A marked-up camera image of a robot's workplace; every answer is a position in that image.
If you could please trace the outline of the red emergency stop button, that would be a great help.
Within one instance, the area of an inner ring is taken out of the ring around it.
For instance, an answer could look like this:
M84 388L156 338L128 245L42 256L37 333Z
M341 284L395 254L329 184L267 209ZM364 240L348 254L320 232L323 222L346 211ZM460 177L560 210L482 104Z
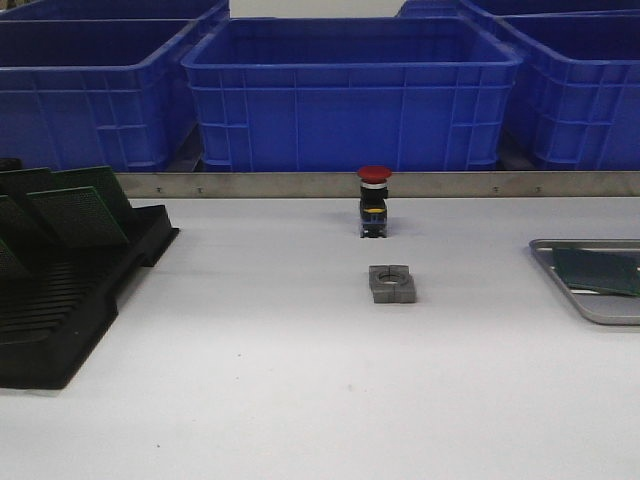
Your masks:
M360 237L387 237L387 181L392 170L385 166L364 166L357 174L360 178Z

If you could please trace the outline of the silver metal tray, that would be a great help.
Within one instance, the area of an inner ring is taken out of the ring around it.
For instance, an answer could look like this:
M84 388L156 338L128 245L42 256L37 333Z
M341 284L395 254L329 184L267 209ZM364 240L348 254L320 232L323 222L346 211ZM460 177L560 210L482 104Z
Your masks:
M554 248L581 249L630 256L638 263L637 239L537 239L529 242L533 257L582 317L600 325L639 324L639 295L604 294L568 287L555 272Z

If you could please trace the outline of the green perforated board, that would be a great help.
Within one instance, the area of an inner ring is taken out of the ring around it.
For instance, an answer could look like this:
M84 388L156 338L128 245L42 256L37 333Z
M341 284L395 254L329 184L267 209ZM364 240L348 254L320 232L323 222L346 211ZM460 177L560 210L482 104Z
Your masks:
M638 263L630 256L569 248L554 248L552 256L555 272L572 289L639 295Z
M55 171L53 176L60 188L94 187L119 223L136 219L133 207L109 166Z
M92 186L32 192L27 199L68 248L125 245L124 230Z

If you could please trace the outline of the blue plastic crate right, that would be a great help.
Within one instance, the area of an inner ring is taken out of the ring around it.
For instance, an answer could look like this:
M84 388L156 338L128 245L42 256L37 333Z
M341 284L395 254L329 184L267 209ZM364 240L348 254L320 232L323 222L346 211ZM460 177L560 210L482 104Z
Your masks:
M504 128L544 170L639 167L639 18L506 16L520 56Z

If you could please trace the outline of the blue plastic crate centre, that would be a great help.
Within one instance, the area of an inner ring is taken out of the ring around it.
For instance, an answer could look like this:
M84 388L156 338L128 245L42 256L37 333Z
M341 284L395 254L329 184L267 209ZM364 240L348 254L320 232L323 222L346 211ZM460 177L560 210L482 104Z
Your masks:
M213 171L490 170L520 59L462 18L232 19L183 59Z

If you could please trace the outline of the blue crate back left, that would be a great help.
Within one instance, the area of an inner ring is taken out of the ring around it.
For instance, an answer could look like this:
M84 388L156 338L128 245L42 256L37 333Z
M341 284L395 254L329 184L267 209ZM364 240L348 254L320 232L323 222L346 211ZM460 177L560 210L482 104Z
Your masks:
M1 13L2 20L130 20L225 18L228 1L34 1Z

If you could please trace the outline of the green perforated board middle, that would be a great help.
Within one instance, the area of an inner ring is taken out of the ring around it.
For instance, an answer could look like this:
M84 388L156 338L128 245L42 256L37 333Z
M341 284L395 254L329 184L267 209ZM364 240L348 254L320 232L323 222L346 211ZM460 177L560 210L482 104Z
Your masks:
M68 248L125 245L124 230L92 186L32 192L27 199Z

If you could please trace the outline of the black slotted board rack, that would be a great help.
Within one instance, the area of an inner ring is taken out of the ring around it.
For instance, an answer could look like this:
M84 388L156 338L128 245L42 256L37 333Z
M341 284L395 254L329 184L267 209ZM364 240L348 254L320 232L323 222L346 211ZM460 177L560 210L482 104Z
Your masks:
M117 317L116 297L129 277L154 266L178 230L164 206L131 205L136 219L118 222L128 244L68 248L27 195L16 202L51 243L28 257L28 278L1 280L1 385L62 389Z

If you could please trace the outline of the green perforated board front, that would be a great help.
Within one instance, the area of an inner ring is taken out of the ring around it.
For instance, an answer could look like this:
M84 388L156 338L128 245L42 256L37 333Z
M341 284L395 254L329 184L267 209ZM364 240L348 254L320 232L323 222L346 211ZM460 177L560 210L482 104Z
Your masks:
M639 295L638 263L630 256L569 248L554 248L552 256L555 272L572 289Z

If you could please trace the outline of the blue plastic crate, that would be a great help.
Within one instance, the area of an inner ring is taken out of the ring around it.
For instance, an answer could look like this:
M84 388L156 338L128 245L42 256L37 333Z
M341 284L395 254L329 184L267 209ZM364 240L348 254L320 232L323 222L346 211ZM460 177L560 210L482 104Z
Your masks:
M544 170L639 167L639 18L506 16L520 56L504 128Z
M213 171L490 170L520 59L462 18L232 19L183 59Z
M27 168L159 171L195 127L187 20L4 21L1 155Z

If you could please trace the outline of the green perforated board rear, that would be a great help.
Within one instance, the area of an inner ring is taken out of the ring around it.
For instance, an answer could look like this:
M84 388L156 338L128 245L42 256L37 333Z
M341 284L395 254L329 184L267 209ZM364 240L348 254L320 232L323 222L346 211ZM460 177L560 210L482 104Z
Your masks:
M60 188L94 187L119 223L136 219L133 207L109 166L55 171L53 176Z

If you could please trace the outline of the blue plastic crate left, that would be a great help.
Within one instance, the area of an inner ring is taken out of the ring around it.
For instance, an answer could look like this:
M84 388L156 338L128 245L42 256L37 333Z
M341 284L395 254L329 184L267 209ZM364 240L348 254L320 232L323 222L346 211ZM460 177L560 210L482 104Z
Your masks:
M195 127L187 20L4 21L1 155L27 168L159 171Z

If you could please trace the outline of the green board far left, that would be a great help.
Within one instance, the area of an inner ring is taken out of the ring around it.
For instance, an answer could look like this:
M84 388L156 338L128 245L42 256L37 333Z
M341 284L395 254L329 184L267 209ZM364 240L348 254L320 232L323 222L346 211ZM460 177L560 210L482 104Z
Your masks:
M1 173L1 194L14 200L25 198L27 194L56 190L56 179L48 168L3 171Z

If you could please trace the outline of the blue crate back right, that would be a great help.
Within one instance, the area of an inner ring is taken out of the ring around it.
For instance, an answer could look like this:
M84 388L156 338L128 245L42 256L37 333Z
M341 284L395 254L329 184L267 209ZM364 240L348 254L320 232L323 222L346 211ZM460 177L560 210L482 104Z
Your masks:
M638 14L635 0L405 1L397 17Z

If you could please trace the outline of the grey metal clamp block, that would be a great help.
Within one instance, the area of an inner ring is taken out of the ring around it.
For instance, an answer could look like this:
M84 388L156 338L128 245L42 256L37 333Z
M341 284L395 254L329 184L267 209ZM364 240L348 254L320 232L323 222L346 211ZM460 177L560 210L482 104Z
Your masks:
M415 282L407 265L371 265L369 287L375 303L410 304L417 300Z

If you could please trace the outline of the steel table edge rail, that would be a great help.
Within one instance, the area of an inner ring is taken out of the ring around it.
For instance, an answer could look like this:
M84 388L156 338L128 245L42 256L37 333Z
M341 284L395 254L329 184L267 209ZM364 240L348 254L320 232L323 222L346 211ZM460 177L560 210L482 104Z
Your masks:
M348 172L118 173L130 198L356 198ZM479 171L395 173L392 198L637 197L637 171Z

